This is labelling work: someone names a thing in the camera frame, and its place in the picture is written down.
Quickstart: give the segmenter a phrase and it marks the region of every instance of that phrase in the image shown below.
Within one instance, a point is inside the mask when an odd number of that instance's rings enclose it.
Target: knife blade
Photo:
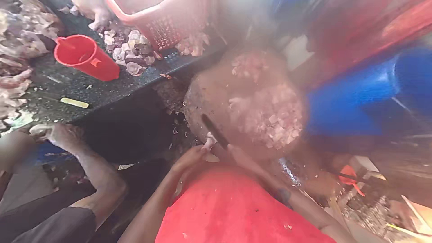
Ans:
[[[228,140],[223,136],[222,132],[217,129],[215,124],[210,120],[210,118],[206,114],[201,115],[201,120],[203,121],[206,128],[212,133],[217,142],[222,146],[223,149],[228,148]]]

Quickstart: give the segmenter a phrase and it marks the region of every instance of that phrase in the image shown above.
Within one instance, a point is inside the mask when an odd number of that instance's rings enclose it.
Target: pink plastic basket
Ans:
[[[206,26],[208,0],[164,0],[137,13],[134,10],[145,1],[106,1],[124,24],[136,26],[157,51],[173,47]]]

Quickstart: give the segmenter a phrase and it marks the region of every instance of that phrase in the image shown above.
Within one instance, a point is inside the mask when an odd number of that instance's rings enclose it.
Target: blue container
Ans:
[[[400,120],[401,112],[391,112],[395,98],[432,118],[432,50],[406,50],[390,60],[336,78],[307,97],[310,120],[306,130],[311,134],[386,134],[385,123]],[[392,102],[392,109],[384,105],[388,102]],[[371,115],[370,110],[381,115]]]

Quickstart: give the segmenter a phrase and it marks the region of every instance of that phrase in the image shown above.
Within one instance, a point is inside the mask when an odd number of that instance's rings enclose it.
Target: orange handle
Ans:
[[[101,60],[95,58],[95,59],[93,59],[93,60],[90,62],[90,64],[93,65],[93,66],[95,66],[95,67],[97,67],[97,66],[98,66],[98,63],[100,63],[100,62],[101,62]]]

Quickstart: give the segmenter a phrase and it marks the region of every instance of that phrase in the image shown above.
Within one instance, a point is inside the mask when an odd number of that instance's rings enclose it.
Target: granite countertop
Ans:
[[[53,12],[55,12],[65,25],[64,36],[83,34],[87,35],[105,47],[103,39],[88,28],[91,20],[82,16],[64,14],[57,9],[59,6],[56,0],[43,1]],[[201,57],[181,56],[176,49],[168,49],[162,52],[163,60],[148,67],[145,72],[135,77],[126,71],[126,67],[120,66],[120,77],[116,80],[103,82],[95,79],[79,70],[66,67],[58,63],[52,53],[31,61],[34,68],[31,80],[33,83],[23,98],[28,103],[21,107],[25,111],[34,113],[33,119],[39,122],[71,122],[84,117],[85,115],[103,106],[116,102],[133,92],[142,89],[158,80],[166,79],[160,74],[172,74],[190,64],[201,62],[203,59],[212,56],[225,49],[221,38],[210,34],[211,45],[206,48]],[[89,104],[84,109],[59,102],[62,97],[67,97]]]

